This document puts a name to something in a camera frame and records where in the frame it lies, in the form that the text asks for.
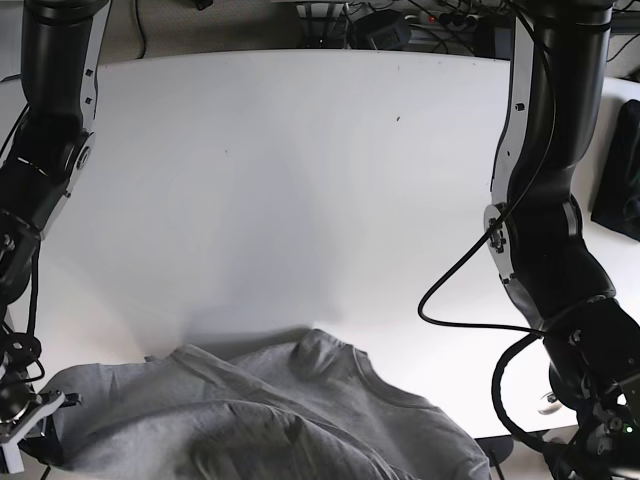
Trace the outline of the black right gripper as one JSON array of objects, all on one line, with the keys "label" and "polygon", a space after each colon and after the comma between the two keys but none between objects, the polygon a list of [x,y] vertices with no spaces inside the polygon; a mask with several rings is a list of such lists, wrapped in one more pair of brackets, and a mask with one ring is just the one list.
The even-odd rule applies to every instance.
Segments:
[{"label": "black right gripper", "polygon": [[41,463],[59,465],[62,450],[53,415],[60,409],[81,404],[82,396],[77,393],[31,392],[21,412],[1,420],[1,464],[23,465],[21,454],[26,453]]}]

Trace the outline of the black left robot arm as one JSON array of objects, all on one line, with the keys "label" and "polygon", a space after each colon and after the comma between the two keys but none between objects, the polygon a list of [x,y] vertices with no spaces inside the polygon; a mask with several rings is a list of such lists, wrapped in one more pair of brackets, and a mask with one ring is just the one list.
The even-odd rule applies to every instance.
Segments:
[{"label": "black left robot arm", "polygon": [[[571,192],[598,116],[613,5],[609,1],[514,1],[509,102],[498,143],[487,247],[511,302],[526,318],[522,338],[491,380],[497,417],[542,454],[556,479],[639,475],[639,326],[583,240]],[[566,444],[525,432],[506,413],[501,381],[535,341],[550,360],[556,399],[577,415]]]}]

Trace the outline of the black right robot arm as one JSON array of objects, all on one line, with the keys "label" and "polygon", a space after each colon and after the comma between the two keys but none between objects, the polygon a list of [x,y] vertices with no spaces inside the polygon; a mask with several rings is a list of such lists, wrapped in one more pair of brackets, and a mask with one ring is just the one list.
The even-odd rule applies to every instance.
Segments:
[{"label": "black right robot arm", "polygon": [[36,336],[42,243],[93,150],[98,63],[108,1],[27,1],[20,80],[25,106],[1,148],[1,311],[29,296],[27,323],[1,322],[1,470],[24,454],[59,465],[54,413],[80,398],[37,392],[45,369]]}]

